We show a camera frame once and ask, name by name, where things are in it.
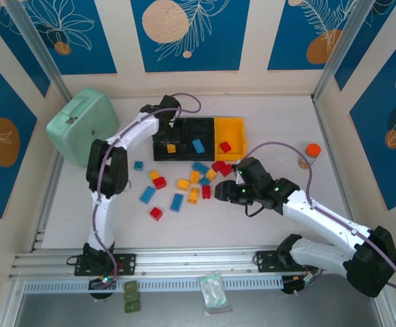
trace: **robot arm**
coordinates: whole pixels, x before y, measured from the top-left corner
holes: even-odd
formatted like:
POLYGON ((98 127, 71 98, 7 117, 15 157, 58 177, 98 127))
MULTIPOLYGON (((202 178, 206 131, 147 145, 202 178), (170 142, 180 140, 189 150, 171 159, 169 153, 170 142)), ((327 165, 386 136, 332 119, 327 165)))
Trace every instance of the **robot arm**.
POLYGON ((165 95, 158 106, 146 105, 126 128, 106 141, 95 140, 91 146, 86 179, 92 193, 93 210, 96 208, 95 226, 91 224, 91 232, 83 247, 80 265, 90 275, 102 275, 112 268, 111 259, 95 237, 95 233, 105 247, 112 253, 114 250, 114 213, 117 198, 128 184, 127 153, 136 149, 143 140, 157 135, 167 135, 170 122, 176 110, 167 110, 153 116, 148 116, 163 108, 180 108, 180 103, 171 96, 165 95), (100 192, 98 194, 98 179, 104 157, 111 149, 108 161, 102 175, 100 192))
MULTIPOLYGON (((152 135, 156 134, 159 129, 159 119, 155 116, 151 116, 144 121, 141 121, 144 116, 147 115, 147 112, 141 112, 134 121, 132 121, 126 128, 122 131, 114 135, 113 137, 107 139, 107 141, 103 142, 104 146, 110 146, 113 144, 115 140, 118 142, 115 144, 115 149, 112 153, 115 153, 118 158, 118 163, 121 163, 122 169, 122 181, 121 185, 127 185, 128 183, 128 171, 127 171, 127 164, 124 162, 123 159, 127 159, 126 153, 128 151, 133 151, 136 149, 144 140, 150 138, 152 135), (129 132, 124 134, 121 137, 123 131, 126 131, 127 128, 134 125, 135 122, 139 122, 134 128, 131 128, 129 132)), ((97 234, 101 238, 102 242, 107 246, 107 248, 111 248, 114 244, 114 236, 113 236, 113 228, 114 228, 114 218, 113 215, 115 213, 115 207, 117 202, 118 194, 112 194, 109 196, 110 192, 107 194, 101 193, 101 201, 98 202, 98 196, 95 187, 92 188, 92 201, 93 201, 93 209, 95 205, 98 205, 97 208, 97 215, 96 215, 96 227, 97 227, 97 234)), ((92 230, 89 235, 89 239, 87 241, 89 246, 92 249, 97 251, 102 250, 101 245, 95 238, 95 232, 92 230)))
POLYGON ((383 250, 396 265, 396 248, 389 231, 380 226, 370 230, 313 201, 314 207, 353 227, 352 231, 346 229, 310 206, 307 195, 298 185, 285 178, 273 180, 261 163, 253 157, 241 161, 236 170, 244 183, 219 183, 215 189, 215 197, 218 200, 243 205, 246 207, 246 213, 247 206, 259 202, 262 205, 259 211, 264 208, 272 209, 280 215, 296 219, 332 244, 315 243, 292 234, 277 249, 279 262, 286 268, 296 265, 319 267, 346 277, 366 296, 376 297, 379 294, 394 274, 394 270, 357 235, 356 231, 383 250))

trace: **yellow toy block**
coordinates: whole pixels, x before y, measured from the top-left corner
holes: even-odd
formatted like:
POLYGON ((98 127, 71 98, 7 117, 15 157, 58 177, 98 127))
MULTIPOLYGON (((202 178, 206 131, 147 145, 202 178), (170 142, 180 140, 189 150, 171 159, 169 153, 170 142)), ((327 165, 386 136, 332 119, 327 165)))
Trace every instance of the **yellow toy block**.
POLYGON ((199 172, 193 171, 190 175, 190 184, 199 184, 199 172))
POLYGON ((190 187, 190 182, 187 181, 186 179, 179 179, 177 183, 177 189, 180 189, 181 191, 188 191, 190 187))
POLYGON ((157 170, 153 170, 152 172, 149 172, 149 177, 151 177, 151 180, 159 178, 159 174, 157 170))
POLYGON ((192 190, 190 191, 189 194, 188 202, 195 204, 196 201, 198 201, 198 198, 199 198, 199 188, 192 187, 192 190))
POLYGON ((215 172, 214 170, 210 169, 207 172, 207 175, 205 175, 205 177, 208 178, 209 181, 212 181, 214 178, 216 178, 217 172, 215 172))
POLYGON ((168 144, 168 153, 176 153, 177 152, 177 147, 175 144, 168 144))

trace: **orange circle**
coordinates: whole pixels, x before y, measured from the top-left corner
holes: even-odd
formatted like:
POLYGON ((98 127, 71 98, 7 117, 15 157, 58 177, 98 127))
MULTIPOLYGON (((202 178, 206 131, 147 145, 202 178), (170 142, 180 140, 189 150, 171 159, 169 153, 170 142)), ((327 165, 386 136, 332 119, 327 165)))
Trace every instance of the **orange circle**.
POLYGON ((0 166, 8 168, 18 159, 20 150, 19 132, 15 124, 0 117, 0 166))
POLYGON ((318 157, 320 152, 322 152, 322 149, 316 143, 310 143, 305 148, 305 154, 312 158, 318 157))
POLYGON ((333 29, 326 34, 319 35, 308 46, 307 60, 316 65, 326 63, 340 35, 341 29, 333 29))
POLYGON ((396 131, 394 129, 387 132, 386 145, 389 149, 396 149, 396 131))
POLYGON ((69 44, 61 41, 58 41, 56 44, 54 44, 54 49, 63 56, 67 56, 72 51, 69 44))

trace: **yellow tray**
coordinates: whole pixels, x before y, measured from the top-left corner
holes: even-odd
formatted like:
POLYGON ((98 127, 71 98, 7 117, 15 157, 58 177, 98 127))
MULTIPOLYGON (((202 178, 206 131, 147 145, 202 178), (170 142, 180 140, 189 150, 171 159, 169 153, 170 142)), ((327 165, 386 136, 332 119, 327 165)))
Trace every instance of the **yellow tray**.
POLYGON ((245 123, 242 118, 214 118, 216 161, 236 161, 246 155, 245 123), (228 142, 231 151, 225 153, 220 144, 228 142))

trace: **small plastic bag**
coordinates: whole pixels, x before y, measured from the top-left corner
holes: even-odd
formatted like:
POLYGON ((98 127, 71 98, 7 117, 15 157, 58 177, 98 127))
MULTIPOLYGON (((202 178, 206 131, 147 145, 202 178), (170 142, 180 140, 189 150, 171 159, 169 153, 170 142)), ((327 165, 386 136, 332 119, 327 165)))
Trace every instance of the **small plastic bag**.
POLYGON ((201 277, 200 286, 205 301, 205 315, 232 311, 225 295, 220 271, 201 277))

